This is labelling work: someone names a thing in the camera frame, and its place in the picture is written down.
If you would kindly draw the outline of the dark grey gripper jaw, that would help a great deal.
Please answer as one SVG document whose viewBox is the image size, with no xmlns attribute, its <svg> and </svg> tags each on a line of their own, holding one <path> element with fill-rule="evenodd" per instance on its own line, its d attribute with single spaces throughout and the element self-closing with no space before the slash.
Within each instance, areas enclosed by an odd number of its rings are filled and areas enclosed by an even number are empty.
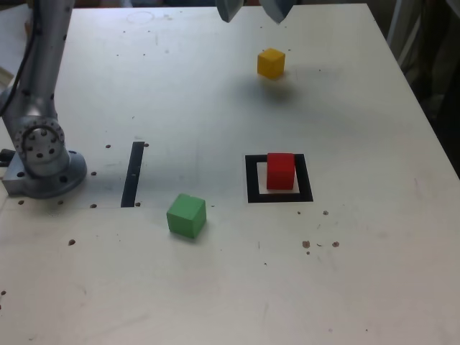
<svg viewBox="0 0 460 345">
<path fill-rule="evenodd" d="M 242 7 L 242 0 L 215 0 L 221 19 L 229 23 Z"/>
</svg>

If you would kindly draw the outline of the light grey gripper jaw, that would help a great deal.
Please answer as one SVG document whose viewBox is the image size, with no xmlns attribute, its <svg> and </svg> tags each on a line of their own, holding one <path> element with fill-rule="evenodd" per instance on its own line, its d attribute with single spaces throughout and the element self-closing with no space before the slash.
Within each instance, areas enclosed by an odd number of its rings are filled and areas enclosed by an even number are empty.
<svg viewBox="0 0 460 345">
<path fill-rule="evenodd" d="M 277 24 L 280 24 L 293 7 L 293 0 L 261 0 L 265 13 Z"/>
</svg>

